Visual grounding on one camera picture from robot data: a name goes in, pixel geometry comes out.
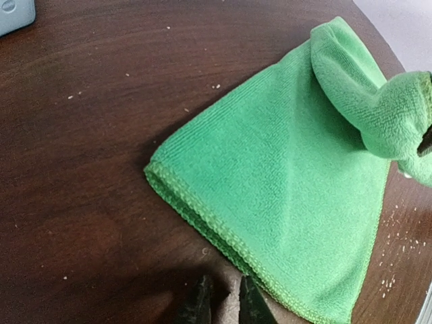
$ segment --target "towel fold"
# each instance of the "towel fold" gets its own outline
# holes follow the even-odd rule
[[[145,174],[282,305],[313,323],[350,323],[389,160],[432,184],[416,164],[428,157],[413,155],[431,123],[427,77],[387,82],[336,18],[180,128]]]

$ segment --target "bunched green cloth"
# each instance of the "bunched green cloth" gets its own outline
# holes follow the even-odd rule
[[[431,158],[416,155],[430,91],[427,72],[387,82],[336,18],[180,128],[144,171],[282,305],[313,323],[349,323],[390,159],[432,184]]]

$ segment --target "green towel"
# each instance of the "green towel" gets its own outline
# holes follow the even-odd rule
[[[404,161],[417,159],[412,136],[421,137],[430,120],[417,116],[415,127],[399,133],[407,115],[428,111],[426,76],[386,83],[361,40],[336,18],[179,129],[145,174],[282,305],[313,323],[349,323],[389,159],[420,175]]]

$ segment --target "table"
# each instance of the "table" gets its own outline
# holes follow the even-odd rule
[[[335,16],[387,77],[402,66],[347,0],[36,8],[34,25],[0,38],[0,322],[170,323],[210,273],[216,323],[236,323],[240,274],[142,168],[174,130]],[[414,323],[432,280],[431,193],[392,168],[353,323]],[[305,323],[270,303],[281,324]]]

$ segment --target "wooden surface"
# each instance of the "wooden surface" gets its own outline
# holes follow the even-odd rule
[[[236,323],[239,274],[142,168],[174,130],[336,15],[387,77],[401,65],[345,0],[36,6],[33,26],[0,38],[0,323],[170,323],[203,272],[217,280],[216,322]],[[432,279],[431,193],[392,169],[353,323],[414,323]],[[281,324],[304,323],[272,309]]]

